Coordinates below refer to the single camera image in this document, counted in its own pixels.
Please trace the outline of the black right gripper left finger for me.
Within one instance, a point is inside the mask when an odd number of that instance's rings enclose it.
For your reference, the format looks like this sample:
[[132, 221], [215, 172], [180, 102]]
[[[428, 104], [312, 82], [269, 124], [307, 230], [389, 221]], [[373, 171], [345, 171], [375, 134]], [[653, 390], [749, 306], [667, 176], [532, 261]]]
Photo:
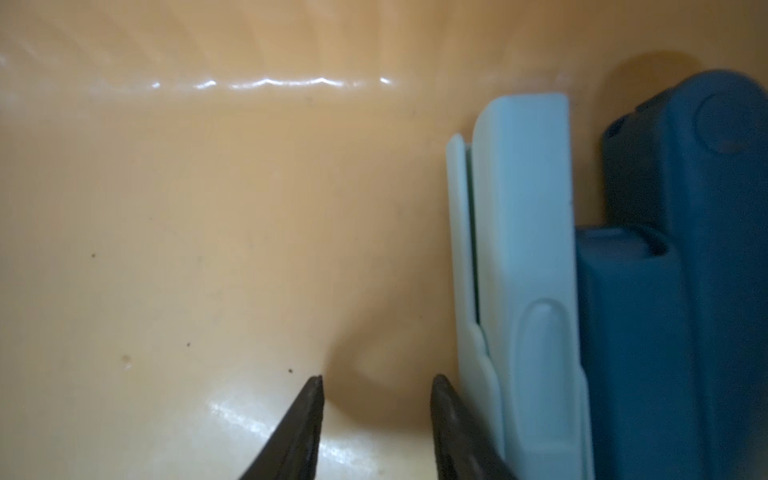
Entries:
[[241, 479], [314, 479], [323, 411], [323, 379], [311, 376]]

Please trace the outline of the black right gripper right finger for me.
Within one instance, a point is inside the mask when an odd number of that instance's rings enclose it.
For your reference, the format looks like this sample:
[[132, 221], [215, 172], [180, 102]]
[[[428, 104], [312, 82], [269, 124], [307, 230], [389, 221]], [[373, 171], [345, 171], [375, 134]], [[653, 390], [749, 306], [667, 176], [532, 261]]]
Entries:
[[430, 415], [438, 479], [516, 478], [445, 375], [432, 381]]

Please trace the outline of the mint green pruning pliers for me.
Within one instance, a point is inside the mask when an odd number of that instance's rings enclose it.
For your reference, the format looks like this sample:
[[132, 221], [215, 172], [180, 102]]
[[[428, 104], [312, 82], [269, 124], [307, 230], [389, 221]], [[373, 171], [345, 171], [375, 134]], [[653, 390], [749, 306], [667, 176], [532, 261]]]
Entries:
[[567, 97], [491, 101], [446, 172], [462, 397], [518, 478], [591, 479]]

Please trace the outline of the dark teal pruning pliers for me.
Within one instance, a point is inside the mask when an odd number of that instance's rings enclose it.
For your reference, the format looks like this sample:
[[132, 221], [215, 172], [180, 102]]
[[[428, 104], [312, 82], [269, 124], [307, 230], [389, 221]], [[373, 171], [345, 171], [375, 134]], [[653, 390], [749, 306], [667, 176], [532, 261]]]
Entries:
[[668, 237], [692, 314], [707, 470], [740, 474], [767, 383], [767, 93], [731, 70], [693, 75], [601, 138], [606, 215]]

